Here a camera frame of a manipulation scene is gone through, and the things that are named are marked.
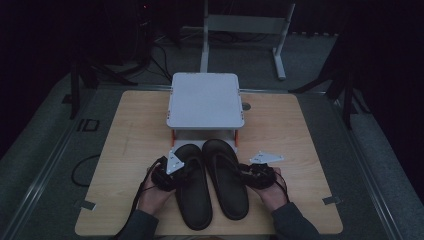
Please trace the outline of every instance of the metal stand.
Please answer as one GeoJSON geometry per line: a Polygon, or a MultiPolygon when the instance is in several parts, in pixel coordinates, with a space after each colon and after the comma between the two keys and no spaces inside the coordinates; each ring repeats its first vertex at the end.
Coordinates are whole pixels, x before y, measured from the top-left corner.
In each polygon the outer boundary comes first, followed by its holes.
{"type": "Polygon", "coordinates": [[[273,49],[273,57],[275,67],[277,69],[278,78],[286,79],[283,62],[281,60],[281,52],[287,31],[290,26],[291,17],[293,15],[295,4],[290,3],[287,16],[285,18],[269,18],[269,17],[249,17],[249,16],[231,16],[231,15],[212,15],[208,11],[208,0],[205,0],[204,6],[204,26],[203,26],[203,50],[200,64],[200,72],[208,71],[209,58],[209,31],[228,31],[228,32],[249,32],[263,34],[278,34],[280,41],[273,49]]]}

